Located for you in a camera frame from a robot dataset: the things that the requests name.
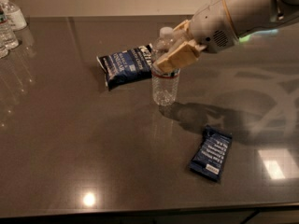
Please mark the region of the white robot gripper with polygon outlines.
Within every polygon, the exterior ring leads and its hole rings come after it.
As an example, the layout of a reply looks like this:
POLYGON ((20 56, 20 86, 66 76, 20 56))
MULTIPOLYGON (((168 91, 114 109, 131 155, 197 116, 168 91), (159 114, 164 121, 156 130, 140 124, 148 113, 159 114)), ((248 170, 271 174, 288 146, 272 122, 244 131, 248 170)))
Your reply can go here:
POLYGON ((174 28, 174 36, 186 36, 189 31, 194 40, 184 41, 154 62, 153 67, 159 73, 171 73, 195 63, 204 50, 218 53, 238 43, 225 0, 215 0, 200 8, 190 21, 185 20, 174 28))

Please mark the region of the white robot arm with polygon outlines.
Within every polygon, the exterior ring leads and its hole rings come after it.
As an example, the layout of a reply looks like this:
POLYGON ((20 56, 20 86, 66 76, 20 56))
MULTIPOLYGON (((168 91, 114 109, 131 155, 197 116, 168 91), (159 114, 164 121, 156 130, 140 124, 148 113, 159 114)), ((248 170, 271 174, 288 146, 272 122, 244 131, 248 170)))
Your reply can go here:
POLYGON ((195 63, 200 54, 218 53, 241 37, 298 22, 299 0, 213 0, 175 28, 176 43, 153 66, 160 73, 195 63))

